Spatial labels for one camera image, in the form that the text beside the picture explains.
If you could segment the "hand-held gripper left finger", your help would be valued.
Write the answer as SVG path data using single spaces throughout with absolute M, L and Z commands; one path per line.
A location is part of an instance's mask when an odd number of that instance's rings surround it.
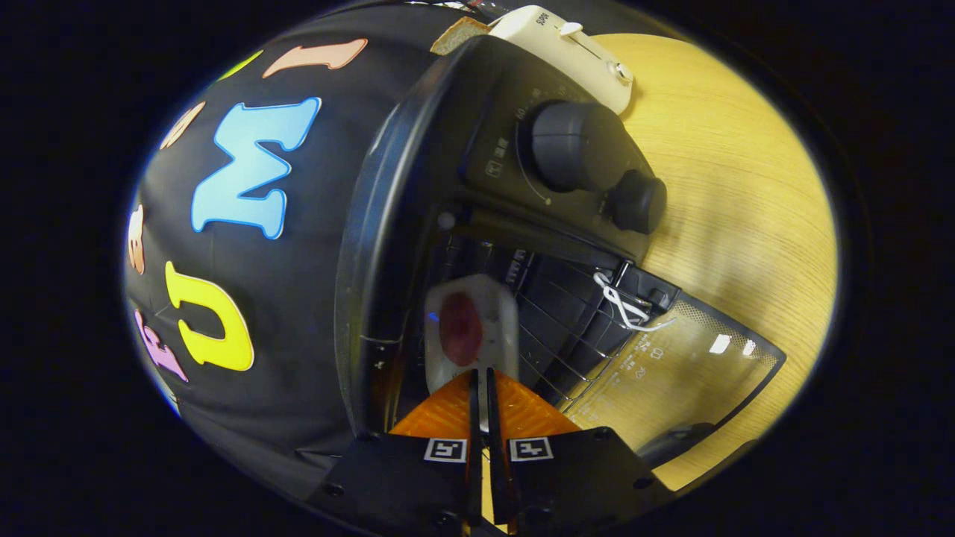
M 469 534 L 482 524 L 480 373 L 445 384 L 463 436 L 361 432 L 310 507 L 362 534 Z

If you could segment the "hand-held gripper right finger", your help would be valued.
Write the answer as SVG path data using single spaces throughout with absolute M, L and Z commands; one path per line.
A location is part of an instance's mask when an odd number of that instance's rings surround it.
M 486 372 L 492 522 L 511 534 L 599 534 L 672 492 L 608 426 L 582 429 L 536 393 Z

